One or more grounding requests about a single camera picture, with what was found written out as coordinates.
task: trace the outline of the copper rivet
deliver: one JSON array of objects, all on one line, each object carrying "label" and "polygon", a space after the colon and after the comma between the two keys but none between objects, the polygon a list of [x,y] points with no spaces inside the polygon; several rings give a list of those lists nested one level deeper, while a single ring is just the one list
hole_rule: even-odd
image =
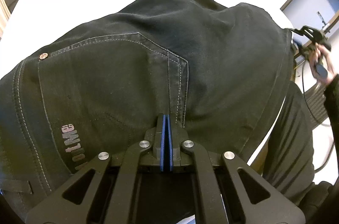
[{"label": "copper rivet", "polygon": [[48,54],[47,53],[42,53],[40,56],[39,56],[39,59],[40,60],[43,60],[43,59],[46,59],[48,57]]}]

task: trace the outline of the person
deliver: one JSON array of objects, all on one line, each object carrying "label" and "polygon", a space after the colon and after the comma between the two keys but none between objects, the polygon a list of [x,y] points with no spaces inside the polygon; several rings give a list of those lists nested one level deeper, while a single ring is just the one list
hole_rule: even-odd
[{"label": "person", "polygon": [[[315,64],[321,56],[326,58],[328,76],[321,77]],[[339,76],[335,70],[331,53],[322,45],[309,56],[312,75],[326,86],[324,95],[333,130],[333,138],[339,158]],[[274,127],[265,161],[263,177],[287,198],[298,204],[308,220],[319,208],[332,189],[332,185],[322,181],[315,185],[312,130],[307,117],[308,108],[298,86],[291,82],[286,96],[287,103]]]},{"label": "person", "polygon": [[[100,152],[121,160],[163,113],[208,151],[233,151],[245,162],[272,128],[263,177],[312,215],[309,196],[330,185],[312,182],[308,109],[289,81],[291,39],[263,9],[214,0],[136,0],[79,25],[0,81],[1,194],[24,220]],[[311,60],[319,52],[330,63],[320,46]],[[329,64],[335,122],[332,71]],[[184,188],[164,192],[176,213],[144,215],[145,223],[194,214]]]}]

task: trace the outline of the black gripper frame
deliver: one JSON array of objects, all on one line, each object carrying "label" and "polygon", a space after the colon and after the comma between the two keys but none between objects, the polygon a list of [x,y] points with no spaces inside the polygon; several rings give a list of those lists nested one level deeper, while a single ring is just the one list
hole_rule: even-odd
[{"label": "black gripper frame", "polygon": [[195,141],[184,145],[188,134],[169,115],[160,114],[141,140],[123,155],[96,156],[30,210],[26,224],[138,223],[145,173],[191,173],[197,224],[305,223],[302,211],[237,155],[227,159]]},{"label": "black gripper frame", "polygon": [[318,29],[304,25],[301,29],[290,30],[300,36],[306,36],[312,42],[312,46],[304,47],[302,43],[294,40],[294,43],[298,46],[300,54],[303,55],[305,59],[308,59],[309,52],[314,50],[314,45],[316,43],[325,46],[329,51],[331,51],[331,44],[326,42],[326,36]]}]

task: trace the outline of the metal bolt head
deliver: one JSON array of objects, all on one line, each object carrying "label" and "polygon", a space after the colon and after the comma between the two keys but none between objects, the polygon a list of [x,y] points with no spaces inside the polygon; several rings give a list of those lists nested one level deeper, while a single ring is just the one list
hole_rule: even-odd
[{"label": "metal bolt head", "polygon": [[40,56],[39,56],[39,59],[40,60],[43,60],[43,59],[46,59],[48,57],[48,53],[42,53]]},{"label": "metal bolt head", "polygon": [[143,147],[143,148],[147,148],[150,146],[150,142],[149,141],[146,141],[146,140],[143,140],[139,143],[139,146]]},{"label": "metal bolt head", "polygon": [[186,140],[184,143],[184,147],[193,147],[194,143],[191,140]]},{"label": "metal bolt head", "polygon": [[225,157],[226,159],[228,159],[228,160],[232,160],[232,159],[235,157],[235,155],[234,155],[234,153],[231,152],[231,151],[226,151],[226,152],[224,153],[224,157]]},{"label": "metal bolt head", "polygon": [[99,155],[98,155],[100,160],[106,160],[109,156],[110,155],[107,152],[105,152],[105,151],[100,152]]}]

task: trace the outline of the human hand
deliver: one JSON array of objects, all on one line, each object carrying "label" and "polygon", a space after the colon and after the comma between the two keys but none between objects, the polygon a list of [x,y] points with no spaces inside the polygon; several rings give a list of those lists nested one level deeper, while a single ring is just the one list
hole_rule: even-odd
[{"label": "human hand", "polygon": [[[326,63],[327,63],[327,71],[328,71],[328,75],[327,78],[322,78],[316,71],[315,65],[318,62],[318,60],[320,59],[321,55],[323,55],[326,58]],[[312,75],[315,79],[317,79],[317,81],[322,82],[323,84],[325,84],[326,86],[328,86],[334,79],[334,77],[338,74],[333,67],[332,64],[332,60],[331,60],[331,52],[328,51],[326,49],[325,46],[323,45],[319,45],[318,43],[316,43],[316,49],[315,51],[313,51],[309,58],[308,58],[309,62],[310,62],[310,68],[311,68],[311,72]]]}]

